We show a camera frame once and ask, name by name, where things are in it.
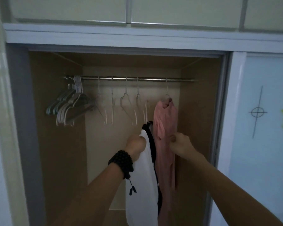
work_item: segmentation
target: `crosshair drawing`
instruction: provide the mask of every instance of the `crosshair drawing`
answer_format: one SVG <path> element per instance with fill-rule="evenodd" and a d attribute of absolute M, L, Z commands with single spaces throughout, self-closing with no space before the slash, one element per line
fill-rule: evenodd
<path fill-rule="evenodd" d="M 264 109 L 260 107 L 260 102 L 261 102 L 261 97 L 262 97 L 262 91 L 263 91 L 263 86 L 261 86 L 261 91 L 260 91 L 260 98 L 259 98 L 259 103 L 258 106 L 252 109 L 249 113 L 256 118 L 255 120 L 255 125 L 254 125 L 254 130 L 253 130 L 253 138 L 255 136 L 256 132 L 256 125 L 257 125 L 257 119 L 261 116 L 263 116 L 265 113 Z"/>

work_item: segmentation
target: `hand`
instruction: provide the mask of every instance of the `hand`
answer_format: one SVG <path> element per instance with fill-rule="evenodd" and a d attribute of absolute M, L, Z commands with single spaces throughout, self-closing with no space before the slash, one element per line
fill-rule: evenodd
<path fill-rule="evenodd" d="M 176 132 L 170 137 L 170 149 L 176 155 L 179 155 L 191 163 L 203 160 L 207 162 L 205 157 L 193 147 L 190 138 L 182 133 Z"/>
<path fill-rule="evenodd" d="M 140 153 L 144 151 L 146 148 L 147 141 L 144 137 L 140 137 L 139 135 L 132 135 L 127 140 L 127 145 L 125 147 L 125 151 L 131 156 L 132 161 L 135 162 L 139 159 Z"/>

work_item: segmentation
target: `clothes rod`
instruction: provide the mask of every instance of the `clothes rod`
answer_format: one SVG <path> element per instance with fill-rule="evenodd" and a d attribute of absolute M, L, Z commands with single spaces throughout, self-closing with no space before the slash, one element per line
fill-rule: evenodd
<path fill-rule="evenodd" d="M 66 76 L 65 79 L 66 80 L 73 80 L 73 76 Z M 137 82 L 137 77 L 117 77 L 117 76 L 107 76 L 107 77 L 96 77 L 96 76 L 82 76 L 83 80 L 98 80 L 100 78 L 100 80 L 107 80 L 107 81 L 111 81 L 111 79 L 113 79 L 113 81 L 136 81 Z M 194 82 L 194 79 L 190 79 L 190 78 L 156 78 L 156 77 L 138 77 L 138 80 L 140 82 Z"/>

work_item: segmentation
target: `pink shirt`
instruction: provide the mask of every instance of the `pink shirt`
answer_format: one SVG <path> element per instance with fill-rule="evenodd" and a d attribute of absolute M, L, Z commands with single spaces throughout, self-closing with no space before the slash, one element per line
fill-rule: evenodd
<path fill-rule="evenodd" d="M 153 132 L 156 146 L 155 170 L 162 193 L 158 225 L 167 225 L 171 210 L 171 189 L 175 189 L 175 154 L 169 148 L 170 136 L 177 131 L 178 110 L 172 99 L 159 101 L 154 110 Z"/>

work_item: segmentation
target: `wardrobe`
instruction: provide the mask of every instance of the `wardrobe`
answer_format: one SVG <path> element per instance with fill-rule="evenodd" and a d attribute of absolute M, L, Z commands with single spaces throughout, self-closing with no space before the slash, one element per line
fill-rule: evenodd
<path fill-rule="evenodd" d="M 127 138 L 140 133 L 142 116 L 138 114 L 137 125 L 132 125 L 120 106 L 126 90 L 132 102 L 132 106 L 125 103 L 126 109 L 133 111 L 139 88 L 142 101 L 148 101 L 150 121 L 156 103 L 170 95 L 178 109 L 178 131 L 188 135 L 194 147 L 215 165 L 227 83 L 227 53 L 163 49 L 120 52 L 110 48 L 38 51 L 25 45 L 6 46 L 31 225 L 52 223 L 107 166 L 114 153 L 124 148 Z M 90 98 L 100 91 L 107 124 L 93 109 L 76 119 L 73 126 L 57 126 L 56 116 L 45 111 L 67 89 L 65 77 L 74 75 L 157 77 L 166 78 L 166 82 L 83 80 L 83 92 Z M 168 82 L 167 78 L 194 81 Z M 170 226 L 207 224 L 211 198 L 197 173 L 179 157 L 175 173 Z M 127 225 L 124 181 L 103 225 Z"/>

